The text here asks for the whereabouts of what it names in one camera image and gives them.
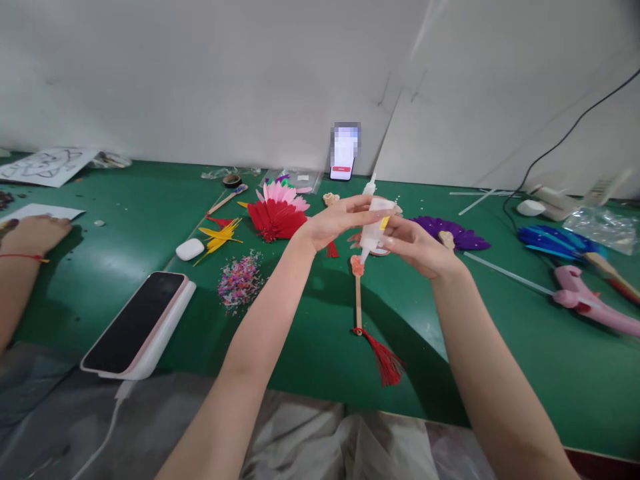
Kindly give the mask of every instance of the paper sheet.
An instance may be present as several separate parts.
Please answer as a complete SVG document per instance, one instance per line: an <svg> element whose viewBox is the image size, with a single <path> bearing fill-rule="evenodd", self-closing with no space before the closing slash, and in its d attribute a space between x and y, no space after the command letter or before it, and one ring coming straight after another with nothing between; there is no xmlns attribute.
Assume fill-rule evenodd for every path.
<svg viewBox="0 0 640 480"><path fill-rule="evenodd" d="M100 153L96 149L55 148L40 150L0 167L0 179L61 187Z"/></svg>
<svg viewBox="0 0 640 480"><path fill-rule="evenodd" d="M53 205L42 205L40 203L30 203L26 207L22 207L21 209L8 214L6 217L1 218L0 223L4 223L12 219L22 220L25 217L32 217L34 215L50 215L52 217L68 218L69 220L73 220L84 212L84 210L54 207Z"/></svg>

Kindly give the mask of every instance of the red tassel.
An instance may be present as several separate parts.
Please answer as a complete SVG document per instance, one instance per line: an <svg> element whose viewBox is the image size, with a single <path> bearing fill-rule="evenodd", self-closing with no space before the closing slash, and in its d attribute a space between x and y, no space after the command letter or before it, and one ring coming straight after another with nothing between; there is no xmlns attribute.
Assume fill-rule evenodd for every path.
<svg viewBox="0 0 640 480"><path fill-rule="evenodd" d="M228 224L231 223L231 220L219 220L219 219L212 219L210 216L207 215L207 220L211 220L212 222L214 222L218 227L220 227L220 230L222 230L223 228L225 228Z"/></svg>
<svg viewBox="0 0 640 480"><path fill-rule="evenodd" d="M333 241L331 241L331 243L327 245L327 258L340 258L338 249L336 248Z"/></svg>
<svg viewBox="0 0 640 480"><path fill-rule="evenodd" d="M362 333L369 341L369 344L373 349L376 365L378 366L378 373L380 374L382 386L392 387L400 383L400 378L402 378L402 375L405 372L405 363L400 360L394 352L370 336L366 330L354 329L353 332L356 334L358 334L358 332Z"/></svg>

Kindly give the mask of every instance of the blue feather fan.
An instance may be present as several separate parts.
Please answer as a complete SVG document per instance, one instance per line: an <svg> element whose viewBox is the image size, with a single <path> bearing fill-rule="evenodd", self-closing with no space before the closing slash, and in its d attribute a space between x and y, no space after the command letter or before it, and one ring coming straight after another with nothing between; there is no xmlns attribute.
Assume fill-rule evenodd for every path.
<svg viewBox="0 0 640 480"><path fill-rule="evenodd" d="M588 252L596 252L607 258L607 251L602 245L569 230L535 225L518 230L518 238L529 249L566 260L583 260L583 255Z"/></svg>

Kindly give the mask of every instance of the hand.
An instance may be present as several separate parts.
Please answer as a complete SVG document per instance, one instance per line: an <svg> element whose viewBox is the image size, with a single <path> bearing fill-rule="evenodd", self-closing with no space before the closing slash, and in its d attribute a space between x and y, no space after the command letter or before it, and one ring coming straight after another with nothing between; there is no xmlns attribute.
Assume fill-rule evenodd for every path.
<svg viewBox="0 0 640 480"><path fill-rule="evenodd" d="M0 253L42 255L54 248L71 231L69 219L48 215L26 217L20 220L15 230L6 234L0 245Z"/></svg>
<svg viewBox="0 0 640 480"><path fill-rule="evenodd" d="M360 236L361 234L358 233L349 239L355 240L354 245L358 248L360 248ZM391 217L381 243L383 248L399 255L431 280L466 270L465 264L455 256L454 252L411 220Z"/></svg>
<svg viewBox="0 0 640 480"><path fill-rule="evenodd" d="M401 211L398 206L389 210L369 211L371 200L373 195L357 195L338 200L309 218L294 237L306 238L316 251L320 251L345 230L375 223Z"/></svg>

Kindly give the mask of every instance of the red string bracelet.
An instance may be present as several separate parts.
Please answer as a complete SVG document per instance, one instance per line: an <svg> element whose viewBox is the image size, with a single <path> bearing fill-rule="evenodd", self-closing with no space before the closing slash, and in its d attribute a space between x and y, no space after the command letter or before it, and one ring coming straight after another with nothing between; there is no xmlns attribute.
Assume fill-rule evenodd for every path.
<svg viewBox="0 0 640 480"><path fill-rule="evenodd" d="M0 255L0 257L24 257L24 258L38 260L38 262L40 263L49 263L49 260L44 258L42 255L22 255L20 253L4 253Z"/></svg>

